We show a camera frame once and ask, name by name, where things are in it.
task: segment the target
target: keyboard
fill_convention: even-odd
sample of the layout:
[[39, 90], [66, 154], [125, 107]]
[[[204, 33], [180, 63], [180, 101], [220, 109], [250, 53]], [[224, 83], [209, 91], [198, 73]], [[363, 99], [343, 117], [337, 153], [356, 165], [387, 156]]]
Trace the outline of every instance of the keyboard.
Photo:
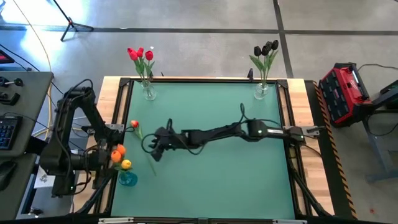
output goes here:
[[21, 122], [21, 116], [0, 116], [0, 151], [12, 149]]

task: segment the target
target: flower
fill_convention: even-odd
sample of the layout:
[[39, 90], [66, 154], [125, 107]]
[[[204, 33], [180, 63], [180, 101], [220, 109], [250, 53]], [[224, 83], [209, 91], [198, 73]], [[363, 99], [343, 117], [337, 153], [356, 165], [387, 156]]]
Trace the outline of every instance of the flower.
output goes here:
[[131, 60], [135, 61], [138, 59], [137, 52], [134, 49], [128, 48], [127, 53], [130, 55]]
[[274, 40], [271, 46], [272, 50], [276, 50], [278, 49], [278, 45], [279, 45], [279, 41], [278, 40]]
[[126, 148], [122, 144], [118, 144], [116, 150], [120, 153], [120, 155], [124, 156], [126, 154]]
[[261, 55], [261, 48], [259, 46], [254, 47], [254, 55], [257, 57]]
[[142, 57], [142, 54], [144, 53], [144, 49], [142, 47], [140, 47], [137, 51], [137, 56], [138, 57]]
[[148, 51], [145, 53], [145, 58], [146, 58], [147, 60], [152, 60], [152, 59], [154, 58], [154, 53], [152, 53], [150, 50], [148, 50]]
[[134, 121], [134, 120], [130, 121], [130, 124], [131, 124], [131, 126], [132, 126], [133, 128], [136, 128], [136, 127], [139, 126], [138, 121]]
[[119, 151], [115, 150], [112, 152], [111, 154], [111, 159], [113, 162], [120, 162], [120, 160], [122, 159], [122, 155], [120, 154]]
[[130, 169], [131, 168], [130, 160], [128, 160], [128, 159], [123, 160], [121, 166], [122, 166], [122, 169], [125, 169], [125, 170]]
[[267, 48], [266, 46], [263, 46], [263, 47], [262, 47], [261, 54], [262, 54], [263, 56], [267, 56], [268, 53], [269, 53], [268, 48]]

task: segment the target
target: concrete floor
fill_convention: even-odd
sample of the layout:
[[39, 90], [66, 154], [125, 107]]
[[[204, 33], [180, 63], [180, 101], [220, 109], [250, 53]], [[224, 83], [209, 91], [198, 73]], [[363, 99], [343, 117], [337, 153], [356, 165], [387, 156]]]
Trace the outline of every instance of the concrete floor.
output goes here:
[[[134, 75], [126, 48], [140, 46], [154, 48], [154, 74], [166, 76], [244, 77], [252, 67], [248, 58], [252, 48], [274, 39], [281, 40], [284, 52], [276, 58], [270, 77], [317, 81], [335, 62], [398, 66], [398, 49], [394, 47], [398, 42], [398, 2], [394, 0], [279, 0], [275, 1], [280, 7], [279, 22], [273, 0], [59, 0], [75, 22], [96, 28], [152, 29], [70, 32], [65, 42], [59, 41], [62, 32], [46, 27], [56, 26], [57, 30], [67, 24], [51, 0], [16, 1], [35, 25], [50, 57], [54, 82], [63, 91], [91, 78], [98, 93], [105, 75]], [[290, 32], [279, 34], [280, 22]], [[0, 17], [0, 44], [48, 71], [32, 30], [15, 29], [24, 24], [22, 14], [7, 0]], [[5, 26], [14, 28], [6, 30]], [[228, 33], [223, 33], [224, 29], [229, 29]], [[364, 67], [361, 76], [375, 97], [397, 79], [397, 72]], [[52, 98], [60, 97], [53, 90]], [[39, 121], [46, 123], [47, 116], [45, 103]], [[398, 181], [368, 184], [364, 179], [376, 172], [379, 164], [362, 124], [334, 129], [333, 134], [359, 219], [398, 223]]]

